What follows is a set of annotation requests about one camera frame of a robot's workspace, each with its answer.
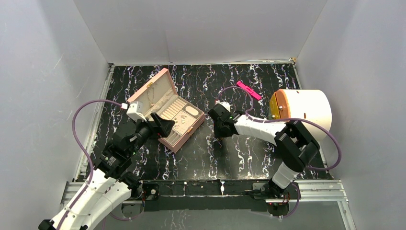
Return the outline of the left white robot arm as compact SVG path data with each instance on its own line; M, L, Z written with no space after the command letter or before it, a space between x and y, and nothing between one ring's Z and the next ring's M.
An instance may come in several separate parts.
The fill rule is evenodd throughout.
M106 143L92 173L66 207L52 219L44 219L40 230L89 230L124 200L138 199L143 193L141 179L127 168L139 149L150 139L166 138L174 120L138 119L117 129Z

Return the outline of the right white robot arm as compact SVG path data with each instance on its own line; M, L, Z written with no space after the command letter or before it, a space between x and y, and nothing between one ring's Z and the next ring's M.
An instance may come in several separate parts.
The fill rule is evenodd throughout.
M233 135L259 138L273 144L282 155L282 163L267 185L248 191L250 196L283 198L288 186L320 150L318 141L300 120L259 119L242 112L232 113L221 103L209 110L208 115L213 120L216 138Z

